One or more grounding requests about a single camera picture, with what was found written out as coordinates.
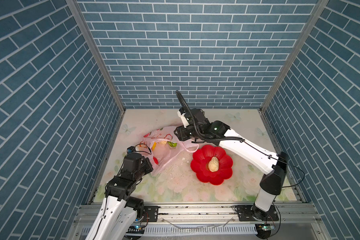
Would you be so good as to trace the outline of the green fake fruit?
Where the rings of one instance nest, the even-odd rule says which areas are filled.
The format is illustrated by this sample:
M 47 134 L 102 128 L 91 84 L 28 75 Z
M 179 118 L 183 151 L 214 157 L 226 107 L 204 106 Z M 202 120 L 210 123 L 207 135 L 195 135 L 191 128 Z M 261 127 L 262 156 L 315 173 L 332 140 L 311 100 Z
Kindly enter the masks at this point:
M 177 147 L 177 143 L 174 143 L 174 142 L 168 141 L 167 144 L 169 145 L 170 148 L 176 148 Z

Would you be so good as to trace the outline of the pink plastic bag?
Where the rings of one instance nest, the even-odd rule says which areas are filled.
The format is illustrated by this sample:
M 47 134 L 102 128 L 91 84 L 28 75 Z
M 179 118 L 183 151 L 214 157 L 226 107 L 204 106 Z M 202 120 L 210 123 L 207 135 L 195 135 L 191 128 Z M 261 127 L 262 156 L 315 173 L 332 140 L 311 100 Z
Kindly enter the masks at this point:
M 174 134 L 175 126 L 168 126 L 149 132 L 143 136 L 143 139 L 137 144 L 136 148 L 142 154 L 147 156 L 153 166 L 152 176 L 161 173 L 168 167 L 182 152 L 194 153 L 199 149 L 199 144 L 192 140 L 181 142 Z M 177 143 L 176 148 L 170 148 L 167 142 Z M 156 157 L 159 164 L 156 165 L 153 157 Z

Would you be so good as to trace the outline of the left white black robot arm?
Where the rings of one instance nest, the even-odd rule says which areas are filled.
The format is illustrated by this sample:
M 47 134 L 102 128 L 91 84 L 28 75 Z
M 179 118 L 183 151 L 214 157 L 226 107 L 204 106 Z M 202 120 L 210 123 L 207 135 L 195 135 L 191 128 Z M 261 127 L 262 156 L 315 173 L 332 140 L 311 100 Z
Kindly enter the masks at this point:
M 153 171 L 150 160 L 139 153 L 127 154 L 120 173 L 105 187 L 101 209 L 87 240 L 122 240 L 135 220 L 145 215 L 144 200 L 132 197 L 137 183 Z

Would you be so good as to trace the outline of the red fake apple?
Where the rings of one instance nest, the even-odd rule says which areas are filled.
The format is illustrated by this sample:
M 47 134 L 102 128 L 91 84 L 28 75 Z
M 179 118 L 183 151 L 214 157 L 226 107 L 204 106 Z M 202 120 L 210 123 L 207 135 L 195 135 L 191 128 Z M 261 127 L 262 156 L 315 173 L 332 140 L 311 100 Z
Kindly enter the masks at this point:
M 153 159 L 154 159 L 155 164 L 158 165 L 159 164 L 158 159 L 156 157 L 153 157 Z

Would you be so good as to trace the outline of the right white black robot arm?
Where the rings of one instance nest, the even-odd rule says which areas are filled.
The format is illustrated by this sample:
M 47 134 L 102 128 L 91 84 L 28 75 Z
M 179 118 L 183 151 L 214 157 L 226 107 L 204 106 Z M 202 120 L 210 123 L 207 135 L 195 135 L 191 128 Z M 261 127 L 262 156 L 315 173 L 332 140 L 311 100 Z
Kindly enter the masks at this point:
M 251 211 L 255 219 L 262 221 L 267 219 L 271 205 L 283 188 L 288 163 L 286 153 L 282 152 L 278 155 L 262 149 L 221 121 L 180 126 L 174 130 L 174 133 L 180 141 L 200 139 L 205 143 L 212 143 L 235 153 L 257 167 L 264 175 Z

